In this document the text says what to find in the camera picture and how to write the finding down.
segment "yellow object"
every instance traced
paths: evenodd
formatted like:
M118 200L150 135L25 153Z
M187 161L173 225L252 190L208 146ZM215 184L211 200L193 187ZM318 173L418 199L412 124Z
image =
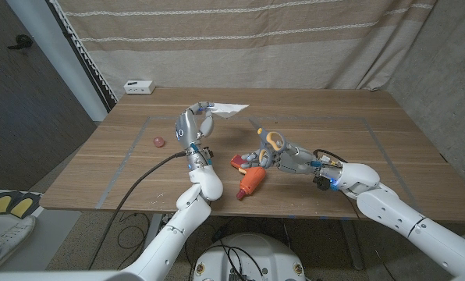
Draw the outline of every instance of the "yellow object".
M281 137L281 134L279 134L278 132L269 132L267 134L267 136L265 137L265 140L272 145L272 147L274 148L274 150L278 151L280 150L281 148L276 144L275 141L272 140L272 135L273 134L277 134L279 137Z
M0 214L7 212L7 207L11 203L12 197L7 195L0 197Z
M33 199L25 198L11 209L11 214L15 215L18 218L22 218L24 215L24 212L26 212L33 203L34 203Z
M262 161L262 158L264 157L265 152L267 152L265 149L261 150L261 153L258 155L258 161Z

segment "white paper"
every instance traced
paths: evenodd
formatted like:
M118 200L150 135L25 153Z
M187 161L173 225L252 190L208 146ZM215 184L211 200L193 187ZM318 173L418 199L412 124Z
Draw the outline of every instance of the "white paper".
M214 106L209 107L209 109L212 113L217 114L222 118L229 118L246 107L248 107L248 105L214 103Z

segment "table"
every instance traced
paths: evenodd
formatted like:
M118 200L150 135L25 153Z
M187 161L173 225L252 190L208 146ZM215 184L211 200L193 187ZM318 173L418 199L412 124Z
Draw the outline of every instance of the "table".
M224 194L211 203L212 215L355 219L347 199L322 191L311 176L269 169L253 196L236 200L243 175L229 164L235 154L257 149L248 122L256 117L308 150L322 148L348 162L375 169L403 201L431 219L465 222L465 183L386 91L158 88L128 95L67 165L41 199L49 209L114 210L143 173L182 151L175 138L178 114L197 101L250 104L230 119L215 118L203 145ZM156 148L153 139L166 143ZM143 180L123 205L125 212L168 213L191 186L185 158L174 159Z

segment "white robot body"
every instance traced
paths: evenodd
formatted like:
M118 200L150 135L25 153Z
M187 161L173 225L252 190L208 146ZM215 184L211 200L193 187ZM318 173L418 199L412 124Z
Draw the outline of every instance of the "white robot body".
M258 263L264 274L264 280L304 281L302 263L298 256L285 244L272 237L259 233L237 233L222 239L226 246L235 246L245 250ZM243 267L243 278L262 280L254 262L242 251L236 252L240 256ZM236 254L231 251L230 258L236 269L240 270L240 263ZM202 254L193 272L194 281L203 280L240 280L229 263L227 254L220 242Z

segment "beige curtain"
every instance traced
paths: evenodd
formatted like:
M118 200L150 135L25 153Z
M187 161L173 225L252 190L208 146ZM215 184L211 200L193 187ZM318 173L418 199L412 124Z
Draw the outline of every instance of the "beige curtain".
M375 89L435 0L59 0L120 97L158 87Z

